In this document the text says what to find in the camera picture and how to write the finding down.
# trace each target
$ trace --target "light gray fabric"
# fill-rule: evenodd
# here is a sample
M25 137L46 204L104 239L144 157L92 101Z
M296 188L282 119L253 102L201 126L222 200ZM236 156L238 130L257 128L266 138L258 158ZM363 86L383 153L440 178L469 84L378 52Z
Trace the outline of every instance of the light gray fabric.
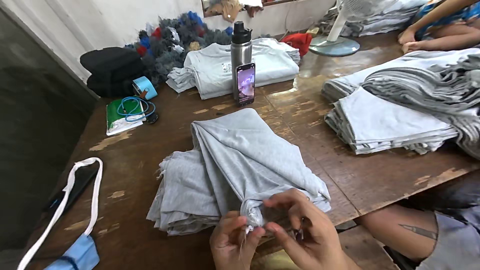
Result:
M337 102L339 99L347 97L355 90L357 90L360 85L362 85L365 79L370 76L371 74L378 72L380 70L390 69L390 68L420 68L420 69L434 69L436 71L441 71L447 69L452 65L455 65L458 61L462 62L462 60L466 59L470 54L478 54L480 53L480 49L478 48L470 48L464 50L457 50L457 51L415 51L412 53L405 54L402 57L394 59L392 61L386 62L384 64L374 66L371 68L367 68L361 70L359 72L353 73L351 75L347 75L340 78L335 78L328 80L324 83L322 94L331 102ZM449 76L453 76L456 74L455 72L450 72ZM470 77L475 77L475 72L471 73ZM374 106L367 105L368 108L374 110ZM440 147L445 140L448 138L456 137L460 135L458 138L461 137L474 137L475 131L470 131L466 133L465 131L460 130L453 130L452 127L440 130L432 130L433 133L425 134L426 136L414 136L414 137L407 137L407 138L396 138L392 139L391 141L382 141L378 140L378 138L372 138L371 141L367 143L357 141L356 138L352 135L352 132L349 131L351 129L349 127L349 123L346 118L343 116L344 112L339 110L341 106L339 104L335 105L335 109L330 111L325 116L325 122L329 124L335 132L337 132L338 136L347 144L349 144L357 154L363 153L372 153L376 151L386 150L393 147L404 147L406 149L414 150L420 154L425 154L429 151L435 151L438 147ZM427 111L422 111L428 115L430 118L435 118ZM467 110L464 113L472 113L471 110ZM385 124L384 128L388 129L390 124L385 115L379 111L377 113L377 121L384 120L381 123ZM373 121L375 119L375 114L370 115L370 120ZM439 118L443 122L452 123L451 120ZM408 125L408 119L403 119L400 122L402 125Z
M230 210L263 226L262 200L290 188L330 210L325 183L303 163L297 146L275 135L254 109L191 125L193 150L160 163L163 180L147 219L169 235L198 232Z
M329 101L336 102L340 98L344 98L365 81L365 78L370 74L392 67L416 67L428 69L434 66L435 69L446 68L449 65L456 64L462 59L466 59L470 54L480 53L479 48L469 48L463 50L451 51L424 51L418 50L409 52L397 59L393 59L386 63L370 67L353 74L327 80L322 88L322 95Z
M416 270L480 269L480 234L475 227L437 212L435 216L438 224L435 249Z
M476 54L441 72L413 67L380 70L362 86L378 97L451 124L459 133L457 144L480 159L479 72L480 54Z
M395 147L425 154L458 135L435 117L378 98L362 87L334 106L325 122L356 154Z
M419 7L428 0L399 0L374 16L361 21L347 21L342 29L342 36L361 37L406 28L410 19L415 16ZM337 8L332 8L321 19L319 25L321 33L328 35L338 16Z
M255 63L255 86L292 80L299 72L300 53L274 38L252 40L252 62ZM167 84L181 93L196 86L201 99L232 93L230 45L214 43L187 54L183 68L173 68Z

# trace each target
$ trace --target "white wall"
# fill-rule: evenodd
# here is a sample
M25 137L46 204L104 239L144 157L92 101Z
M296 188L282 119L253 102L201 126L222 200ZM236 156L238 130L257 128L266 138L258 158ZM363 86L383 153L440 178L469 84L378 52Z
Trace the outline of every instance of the white wall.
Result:
M253 29L253 36L279 35L308 28L326 14L335 0L298 0L267 6L250 18L238 20ZM158 17L177 18L188 11L203 17L202 0L0 0L83 81L89 76L79 63L93 49L123 46L137 40L146 23ZM205 18L209 28L231 26L221 15Z

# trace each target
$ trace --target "blue tape roll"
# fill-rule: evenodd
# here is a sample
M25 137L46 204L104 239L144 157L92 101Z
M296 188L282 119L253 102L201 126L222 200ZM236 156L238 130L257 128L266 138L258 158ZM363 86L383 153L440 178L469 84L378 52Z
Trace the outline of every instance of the blue tape roll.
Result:
M147 91L147 94L145 95L146 100L149 100L157 96L155 87L153 87L152 82L150 82L150 80L147 79L147 77L145 76L142 76L138 79L133 80L133 87L135 88L138 94L141 94L144 91Z

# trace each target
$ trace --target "phone screen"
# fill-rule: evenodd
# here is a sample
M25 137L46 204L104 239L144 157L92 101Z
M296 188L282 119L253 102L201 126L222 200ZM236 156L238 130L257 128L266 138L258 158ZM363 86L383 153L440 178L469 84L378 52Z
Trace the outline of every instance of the phone screen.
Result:
M250 63L237 68L239 105L252 103L255 95L255 64Z

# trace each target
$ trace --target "green notebook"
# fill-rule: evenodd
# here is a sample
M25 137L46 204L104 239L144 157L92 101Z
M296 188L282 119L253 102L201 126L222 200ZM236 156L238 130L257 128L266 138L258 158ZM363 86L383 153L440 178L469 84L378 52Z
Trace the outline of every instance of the green notebook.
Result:
M110 104L107 105L107 135L114 135L120 132L124 132L125 130L129 130L131 128L137 127L143 124L142 120L134 121L134 122L127 122L125 121L125 116L120 115L117 113L117 109L121 104L121 99L117 99L112 101ZM126 100L123 103L123 106L127 112L130 112L137 106L137 101L135 100ZM138 108L136 108L133 113L140 113L142 112L143 106L140 103ZM134 120L145 116L145 114L139 114L135 116L129 116L128 120Z

